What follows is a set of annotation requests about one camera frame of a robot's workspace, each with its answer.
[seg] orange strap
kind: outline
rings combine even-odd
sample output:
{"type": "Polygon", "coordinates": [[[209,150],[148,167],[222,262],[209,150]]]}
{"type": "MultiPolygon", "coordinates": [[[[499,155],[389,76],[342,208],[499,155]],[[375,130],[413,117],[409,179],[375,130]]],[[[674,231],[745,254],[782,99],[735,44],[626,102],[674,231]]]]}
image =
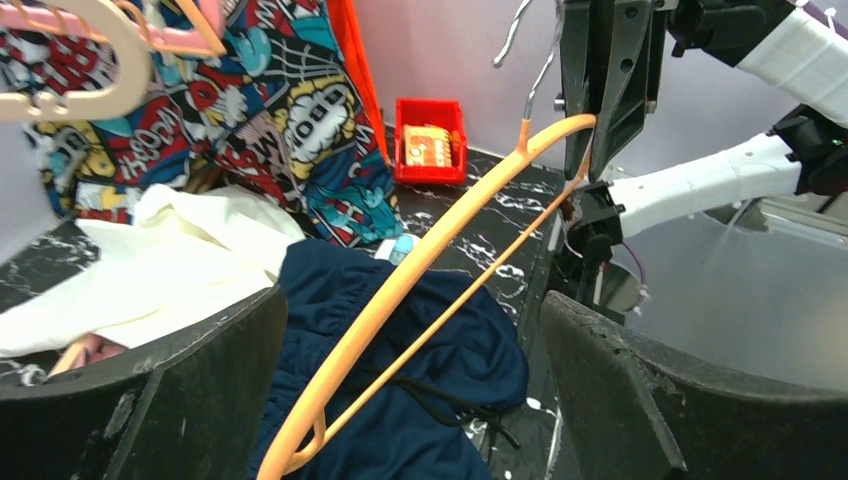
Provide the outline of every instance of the orange strap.
{"type": "Polygon", "coordinates": [[[533,138],[528,139],[530,120],[525,119],[521,124],[518,146],[515,150],[495,165],[486,175],[475,183],[454,205],[437,221],[430,231],[412,249],[406,258],[395,268],[382,287],[371,298],[371,301],[360,312],[359,316],[342,336],[336,348],[327,356],[321,368],[315,373],[304,389],[300,398],[289,412],[285,423],[277,432],[271,443],[262,466],[259,469],[258,480],[279,480],[283,474],[292,472],[306,464],[332,436],[371,398],[372,395],[396,372],[407,359],[412,357],[421,346],[436,333],[436,331],[474,294],[492,273],[526,240],[530,234],[541,225],[545,217],[556,209],[571,193],[577,184],[585,178],[588,171],[588,154],[580,167],[577,179],[570,184],[557,199],[549,206],[539,219],[533,222],[519,238],[486,269],[483,274],[468,288],[433,324],[397,358],[384,372],[363,392],[356,401],[333,422],[326,427],[324,408],[342,384],[353,365],[371,343],[377,332],[398,306],[401,300],[412,289],[419,278],[441,254],[457,233],[479,212],[483,206],[510,180],[515,178],[524,168],[536,159],[542,152],[566,136],[586,128],[595,126],[594,115],[576,115],[560,120],[533,138]],[[300,452],[296,452],[303,439],[313,430],[309,444],[300,452]]]}
{"type": "Polygon", "coordinates": [[[377,101],[377,89],[371,79],[368,69],[368,59],[365,56],[365,45],[359,34],[359,23],[356,21],[356,10],[353,0],[327,0],[327,12],[330,15],[330,25],[333,34],[345,57],[345,69],[353,84],[356,86],[365,114],[371,121],[371,128],[377,136],[377,145],[383,152],[383,159],[388,163],[389,147],[386,144],[386,129],[383,126],[383,116],[380,114],[380,102],[377,101]]]}

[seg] hanger hook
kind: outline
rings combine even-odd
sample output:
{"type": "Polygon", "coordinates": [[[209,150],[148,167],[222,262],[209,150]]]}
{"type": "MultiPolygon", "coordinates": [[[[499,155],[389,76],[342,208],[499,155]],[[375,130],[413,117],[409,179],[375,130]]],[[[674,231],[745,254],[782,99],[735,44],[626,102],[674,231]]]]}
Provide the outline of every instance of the hanger hook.
{"type": "MultiPolygon", "coordinates": [[[[504,43],[503,48],[500,53],[493,60],[493,64],[495,68],[503,65],[506,56],[509,54],[510,49],[512,48],[512,44],[515,40],[515,32],[518,29],[518,24],[521,22],[521,18],[524,16],[524,13],[527,11],[527,7],[533,0],[522,0],[521,5],[518,7],[518,11],[515,13],[515,17],[512,19],[512,23],[509,26],[509,32],[506,36],[506,42],[504,43]]],[[[530,93],[527,95],[527,102],[524,104],[524,120],[529,120],[530,116],[533,112],[533,101],[536,99],[536,90],[539,89],[539,85],[542,83],[542,79],[547,75],[548,70],[551,68],[551,64],[554,62],[556,58],[556,52],[559,48],[560,40],[562,39],[562,29],[565,26],[565,0],[554,0],[554,6],[556,8],[556,26],[554,27],[554,38],[551,42],[551,48],[548,52],[548,58],[545,59],[545,64],[542,65],[542,70],[539,72],[539,75],[536,77],[536,81],[533,82],[533,87],[530,89],[530,93]]]]}

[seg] marble tabletop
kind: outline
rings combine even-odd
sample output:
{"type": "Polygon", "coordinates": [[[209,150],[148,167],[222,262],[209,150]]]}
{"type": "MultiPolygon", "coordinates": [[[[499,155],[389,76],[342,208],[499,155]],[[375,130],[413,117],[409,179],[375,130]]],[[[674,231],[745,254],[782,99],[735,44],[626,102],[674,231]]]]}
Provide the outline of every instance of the marble tabletop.
{"type": "MultiPolygon", "coordinates": [[[[417,236],[426,231],[498,159],[469,152],[468,182],[462,187],[398,186],[398,199],[406,230],[417,236]]],[[[436,270],[477,277],[529,225],[562,188],[561,174],[530,167],[496,194],[434,263],[436,270]]],[[[485,424],[468,426],[467,433],[500,479],[541,479],[553,467],[561,425],[555,389],[536,338],[538,309],[547,282],[552,252],[548,237],[553,222],[526,240],[497,269],[486,288],[516,322],[519,340],[530,362],[528,398],[522,408],[501,423],[521,444],[515,449],[485,424]]],[[[27,249],[0,267],[0,312],[44,292],[91,265],[98,250],[72,222],[34,240],[27,249]]],[[[44,371],[56,361],[56,352],[0,361],[0,384],[32,385],[43,381],[44,371]]]]}

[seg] comic print fabric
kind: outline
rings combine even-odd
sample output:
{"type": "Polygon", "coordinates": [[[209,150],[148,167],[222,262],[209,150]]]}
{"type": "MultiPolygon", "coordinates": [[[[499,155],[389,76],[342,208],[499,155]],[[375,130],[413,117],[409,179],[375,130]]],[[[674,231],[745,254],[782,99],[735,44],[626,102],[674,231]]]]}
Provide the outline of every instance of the comic print fabric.
{"type": "MultiPolygon", "coordinates": [[[[227,54],[154,55],[142,105],[108,121],[34,122],[24,131],[59,215],[129,223],[155,183],[186,185],[214,162],[227,179],[353,246],[401,233],[394,185],[333,36],[323,0],[226,0],[227,54]]],[[[165,0],[169,26],[191,28],[165,0]]],[[[97,90],[116,78],[109,47],[0,31],[10,90],[97,90]]]]}

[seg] red plastic bin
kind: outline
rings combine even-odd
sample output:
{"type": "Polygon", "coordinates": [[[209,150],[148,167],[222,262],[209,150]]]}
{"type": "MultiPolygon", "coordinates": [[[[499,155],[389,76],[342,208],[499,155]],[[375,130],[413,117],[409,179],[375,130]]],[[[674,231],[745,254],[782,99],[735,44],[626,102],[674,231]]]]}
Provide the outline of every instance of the red plastic bin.
{"type": "Polygon", "coordinates": [[[468,142],[462,125],[462,109],[456,100],[398,98],[395,128],[395,181],[398,183],[465,183],[468,142]],[[441,127],[451,134],[450,167],[420,167],[405,163],[404,125],[441,127]]]}

